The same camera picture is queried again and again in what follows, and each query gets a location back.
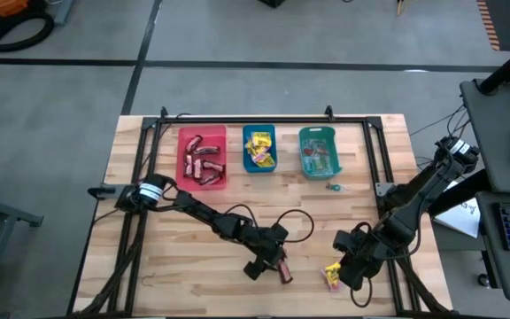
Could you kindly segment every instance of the red snack package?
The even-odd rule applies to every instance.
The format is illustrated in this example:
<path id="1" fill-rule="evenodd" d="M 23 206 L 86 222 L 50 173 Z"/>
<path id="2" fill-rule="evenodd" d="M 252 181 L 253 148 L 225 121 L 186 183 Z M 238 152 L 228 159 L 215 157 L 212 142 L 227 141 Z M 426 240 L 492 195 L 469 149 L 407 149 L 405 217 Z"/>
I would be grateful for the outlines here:
<path id="1" fill-rule="evenodd" d="M 190 142 L 188 142 L 188 144 L 186 145 L 186 152 L 190 153 L 190 152 L 194 151 L 196 149 L 196 147 L 200 144 L 200 142 L 202 142 L 203 139 L 204 138 L 201 136 L 192 137 Z"/>
<path id="2" fill-rule="evenodd" d="M 196 159 L 194 161 L 194 179 L 202 179 L 202 160 Z"/>
<path id="3" fill-rule="evenodd" d="M 220 154 L 220 147 L 218 146 L 200 146 L 194 149 L 194 154 L 205 155 L 205 154 Z"/>
<path id="4" fill-rule="evenodd" d="M 211 162 L 209 160 L 205 160 L 202 165 L 204 166 L 204 168 L 207 168 L 207 169 L 213 169 L 219 173 L 223 173 L 225 170 L 226 170 L 226 166 L 225 165 L 220 165 L 218 163 L 214 163 L 214 162 Z"/>
<path id="5" fill-rule="evenodd" d="M 192 166 L 192 155 L 186 155 L 184 161 L 184 177 L 192 177 L 194 175 L 194 167 Z"/>
<path id="6" fill-rule="evenodd" d="M 212 185 L 213 183 L 217 183 L 219 182 L 221 179 L 221 175 L 216 173 L 216 174 L 213 174 L 213 175 L 209 175 L 205 178 L 203 178 L 201 181 L 200 181 L 200 185 Z"/>

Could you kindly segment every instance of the wooden table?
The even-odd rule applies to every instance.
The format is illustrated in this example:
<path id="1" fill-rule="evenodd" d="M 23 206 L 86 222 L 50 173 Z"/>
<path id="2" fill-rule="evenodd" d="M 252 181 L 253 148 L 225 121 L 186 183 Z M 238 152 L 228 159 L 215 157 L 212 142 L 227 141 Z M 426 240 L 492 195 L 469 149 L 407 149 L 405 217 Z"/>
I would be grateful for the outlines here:
<path id="1" fill-rule="evenodd" d="M 106 183 L 130 183 L 142 118 L 120 117 Z M 395 180 L 406 183 L 416 175 L 416 166 L 405 117 L 383 115 L 382 122 Z M 224 191 L 193 194 L 220 212 L 244 203 L 252 208 L 259 225 L 270 226 L 281 213 L 291 208 L 301 208 L 311 214 L 316 222 L 312 237 L 301 244 L 285 245 L 294 281 L 283 285 L 278 275 L 269 271 L 252 281 L 243 273 L 245 264 L 254 260 L 254 255 L 246 248 L 220 240 L 206 225 L 186 214 L 149 214 L 134 315 L 394 315 L 386 266 L 373 278 L 373 300 L 367 308 L 353 305 L 349 289 L 329 292 L 320 273 L 320 268 L 338 261 L 342 255 L 332 248 L 338 230 L 349 231 L 358 222 L 374 224 L 377 221 L 362 127 L 330 125 L 336 129 L 336 146 L 343 167 L 331 182 L 345 187 L 344 191 L 335 192 L 326 189 L 326 182 L 308 181 L 302 175 L 298 131 L 307 125 L 275 126 L 278 167 L 272 174 L 263 175 L 249 175 L 243 169 L 242 126 L 227 125 L 228 187 Z M 157 173 L 174 177 L 179 127 L 183 125 L 173 125 L 160 141 Z M 377 143 L 375 151 L 383 179 Z M 114 200 L 101 202 L 97 217 L 111 211 L 113 204 Z M 236 213 L 247 214 L 241 208 Z M 86 307 L 112 273 L 122 216 L 123 213 L 113 214 L 94 226 L 74 310 Z M 310 222 L 299 214 L 290 214 L 282 224 L 290 232 L 289 239 L 305 236 L 310 226 Z M 451 308 L 427 215 L 422 220 L 421 231 L 422 245 L 413 256 L 413 265 L 429 290 L 444 306 Z M 399 276 L 403 298 L 408 305 L 403 278 Z M 120 303 L 125 300 L 123 283 L 121 287 Z M 363 290 L 355 293 L 358 302 L 365 301 L 367 289 L 364 284 Z"/>

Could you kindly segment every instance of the black floor stripe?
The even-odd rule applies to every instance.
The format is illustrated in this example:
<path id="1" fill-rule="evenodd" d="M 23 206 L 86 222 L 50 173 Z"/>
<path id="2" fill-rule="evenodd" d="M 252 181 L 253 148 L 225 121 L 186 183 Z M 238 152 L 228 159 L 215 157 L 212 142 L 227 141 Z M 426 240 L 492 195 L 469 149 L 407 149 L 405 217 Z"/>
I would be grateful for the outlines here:
<path id="1" fill-rule="evenodd" d="M 147 67 L 220 68 L 220 69 L 279 69 L 332 71 L 426 71 L 457 73 L 493 73 L 499 66 L 438 66 L 438 65 L 382 65 L 305 62 L 233 62 L 233 61 L 145 61 Z"/>
<path id="2" fill-rule="evenodd" d="M 135 66 L 135 70 L 133 70 L 133 75 L 131 75 L 131 81 L 129 82 L 127 95 L 125 96 L 125 101 L 123 101 L 123 108 L 121 108 L 121 115 L 131 114 L 131 108 L 133 107 L 133 101 L 135 100 L 135 93 L 137 92 L 137 86 L 139 85 L 139 80 L 141 79 L 141 73 L 143 72 L 145 59 L 147 58 L 147 53 L 149 52 L 149 46 L 151 46 L 152 34 L 155 31 L 158 11 L 160 10 L 160 5 L 162 2 L 163 0 L 155 0 L 155 3 L 152 6 L 149 22 L 147 23 L 145 35 L 143 36 L 143 41 L 141 42 L 141 49 L 139 50 L 137 65 Z"/>
<path id="3" fill-rule="evenodd" d="M 136 66 L 136 60 L 0 58 L 0 65 L 10 66 Z"/>

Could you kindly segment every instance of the floor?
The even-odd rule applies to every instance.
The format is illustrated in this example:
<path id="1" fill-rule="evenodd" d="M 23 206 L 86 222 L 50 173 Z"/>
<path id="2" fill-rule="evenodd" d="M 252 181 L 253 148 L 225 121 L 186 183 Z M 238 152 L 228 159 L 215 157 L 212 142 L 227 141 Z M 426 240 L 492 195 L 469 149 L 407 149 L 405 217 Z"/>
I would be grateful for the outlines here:
<path id="1" fill-rule="evenodd" d="M 332 105 L 336 113 L 404 113 L 413 132 L 460 106 L 460 82 L 510 57 L 491 49 L 475 0 L 411 2 L 400 18 L 395 11 L 393 0 L 287 0 L 277 10 L 255 0 L 77 0 L 47 41 L 0 54 L 8 58 L 0 64 L 0 200 L 45 216 L 40 229 L 21 225 L 12 235 L 0 311 L 66 312 L 96 205 L 86 189 L 102 181 L 122 113 L 321 113 Z M 29 22 L 8 39 L 39 26 Z M 412 137 L 417 156 L 433 155 L 445 125 Z M 475 142 L 470 129 L 464 137 Z M 477 285 L 478 258 L 442 252 L 454 308 L 510 317 L 501 291 Z"/>

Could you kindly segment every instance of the teal bin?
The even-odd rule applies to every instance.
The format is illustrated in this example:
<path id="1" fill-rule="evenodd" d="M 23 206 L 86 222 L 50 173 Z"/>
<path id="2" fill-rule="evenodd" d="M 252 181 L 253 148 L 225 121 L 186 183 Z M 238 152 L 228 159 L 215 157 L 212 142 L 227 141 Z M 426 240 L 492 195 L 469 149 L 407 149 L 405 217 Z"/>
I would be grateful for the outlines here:
<path id="1" fill-rule="evenodd" d="M 252 132 L 269 132 L 271 134 L 271 140 L 273 144 L 269 149 L 271 157 L 273 157 L 275 165 L 273 167 L 258 167 L 257 164 L 253 163 L 251 155 L 247 152 L 245 145 L 247 140 L 251 137 Z M 245 125 L 243 127 L 243 166 L 248 173 L 270 173 L 273 172 L 276 166 L 279 164 L 279 159 L 276 153 L 276 137 L 274 136 L 274 126 L 271 124 L 267 125 Z"/>
<path id="2" fill-rule="evenodd" d="M 327 180 L 342 170 L 335 136 L 329 127 L 302 128 L 298 133 L 302 170 L 309 180 Z"/>

